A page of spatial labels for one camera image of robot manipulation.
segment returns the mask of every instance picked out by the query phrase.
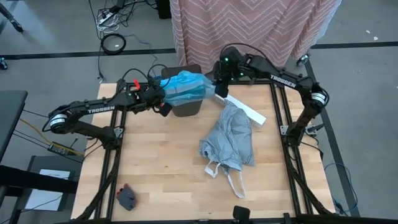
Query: pink curtain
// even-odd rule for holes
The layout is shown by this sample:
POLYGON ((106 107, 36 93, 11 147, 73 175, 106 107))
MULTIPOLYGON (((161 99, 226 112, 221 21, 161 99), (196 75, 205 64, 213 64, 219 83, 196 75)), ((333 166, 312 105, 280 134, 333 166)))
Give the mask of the pink curtain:
POLYGON ((337 1, 170 0, 180 66, 197 63, 209 72, 224 45, 242 42, 282 67, 289 55, 300 58, 307 53, 337 1))

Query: red clip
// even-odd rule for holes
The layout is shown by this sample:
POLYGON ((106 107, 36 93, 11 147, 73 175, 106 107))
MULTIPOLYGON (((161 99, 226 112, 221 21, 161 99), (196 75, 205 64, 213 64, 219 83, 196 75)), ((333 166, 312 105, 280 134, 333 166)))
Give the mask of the red clip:
POLYGON ((139 90, 140 89, 140 85, 139 85, 138 80, 134 79, 134 84, 136 84, 136 88, 137 88, 137 90, 139 90))

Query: wooden tabletop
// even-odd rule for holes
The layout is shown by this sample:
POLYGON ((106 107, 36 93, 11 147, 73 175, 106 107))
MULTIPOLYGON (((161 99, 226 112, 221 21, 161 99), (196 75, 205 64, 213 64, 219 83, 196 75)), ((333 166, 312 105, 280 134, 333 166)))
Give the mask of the wooden tabletop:
MULTIPOLYGON (((116 84, 102 84, 98 98, 111 97, 115 89, 116 84)), ((295 90, 286 89, 286 92, 292 118, 296 120, 303 109, 300 95, 295 90)), ((285 212, 294 216, 269 85, 233 85, 229 94, 267 118, 263 127, 252 127, 256 165, 243 168, 246 198, 235 196, 221 169, 215 179, 204 172, 208 160, 198 153, 199 140, 210 132, 223 109, 219 103, 207 99, 197 115, 186 118, 173 113, 163 118, 152 110, 128 113, 116 188, 129 184, 136 193, 137 206, 129 212, 115 200, 112 221, 229 219, 235 205, 249 208, 251 218, 279 218, 285 212)), ((111 112, 96 114, 93 124, 107 126, 110 119, 111 112)), ((308 136, 303 142, 316 145, 308 136)), ((327 209, 334 211, 319 152, 303 144, 299 149, 308 186, 327 209)), ((72 218, 79 216, 93 199, 103 159, 102 148, 85 159, 72 218)), ((298 191, 304 211, 302 193, 298 191)), ((108 195, 109 192, 104 197, 103 216, 108 195)))

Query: gray bag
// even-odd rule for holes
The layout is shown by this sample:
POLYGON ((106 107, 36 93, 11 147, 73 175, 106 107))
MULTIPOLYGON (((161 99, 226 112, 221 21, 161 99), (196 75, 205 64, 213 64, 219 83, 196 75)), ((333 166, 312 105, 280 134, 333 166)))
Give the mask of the gray bag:
POLYGON ((225 175, 228 176, 229 184, 236 196, 244 198, 246 191, 242 178, 243 164, 254 166, 251 124, 249 117, 241 108, 228 100, 225 102, 225 108, 210 134, 200 140, 199 153, 210 160, 205 172, 215 178, 218 174, 218 167, 221 166, 225 175), (217 163, 215 172, 209 168, 212 162, 217 163), (239 171, 243 195, 235 191, 229 176, 230 169, 239 171))

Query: gray container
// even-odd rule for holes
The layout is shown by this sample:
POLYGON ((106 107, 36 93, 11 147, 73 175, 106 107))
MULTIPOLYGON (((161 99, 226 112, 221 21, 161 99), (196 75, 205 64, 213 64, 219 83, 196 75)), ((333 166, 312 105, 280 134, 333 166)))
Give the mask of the gray container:
MULTIPOLYGON (((192 73, 201 73, 201 67, 198 64, 188 65, 184 67, 174 67, 174 68, 163 68, 162 69, 162 78, 170 78, 175 75, 178 75, 181 71, 189 71, 192 73)), ((185 116, 193 116, 199 113, 201 101, 192 102, 192 103, 185 103, 180 106, 174 106, 172 111, 175 116, 178 117, 185 117, 185 116)))

